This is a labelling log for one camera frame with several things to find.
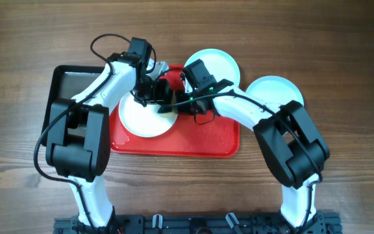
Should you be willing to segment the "white plate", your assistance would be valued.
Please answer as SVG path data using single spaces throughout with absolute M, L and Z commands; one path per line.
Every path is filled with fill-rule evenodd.
M 119 119 L 126 130 L 138 137 L 157 137 L 170 130 L 178 117 L 174 112 L 159 114 L 159 108 L 155 104 L 143 107 L 128 92 L 119 102 Z

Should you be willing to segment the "green yellow sponge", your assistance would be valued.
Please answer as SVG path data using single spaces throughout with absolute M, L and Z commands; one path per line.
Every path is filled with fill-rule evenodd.
M 157 113 L 159 114 L 167 114 L 171 112 L 173 112 L 173 107 L 170 107 L 168 105 L 161 105 L 157 110 Z

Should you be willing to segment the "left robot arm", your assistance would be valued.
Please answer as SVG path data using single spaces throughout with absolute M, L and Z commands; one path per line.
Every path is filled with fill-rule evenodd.
M 118 231 L 103 177 L 110 157 L 109 116 L 125 94 L 156 81 L 166 68 L 166 62 L 114 53 L 87 88 L 48 106 L 48 124 L 38 144 L 46 147 L 46 162 L 58 174 L 55 181 L 69 184 L 73 191 L 79 215 L 69 221 L 70 231 Z

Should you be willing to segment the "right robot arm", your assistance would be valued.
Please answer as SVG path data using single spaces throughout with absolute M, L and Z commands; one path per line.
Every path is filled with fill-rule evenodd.
M 234 85 L 212 85 L 177 95 L 172 105 L 191 114 L 212 111 L 252 130 L 269 171 L 282 185 L 280 214 L 287 228 L 302 233 L 313 224 L 315 189 L 330 150 L 303 104 L 269 103 Z

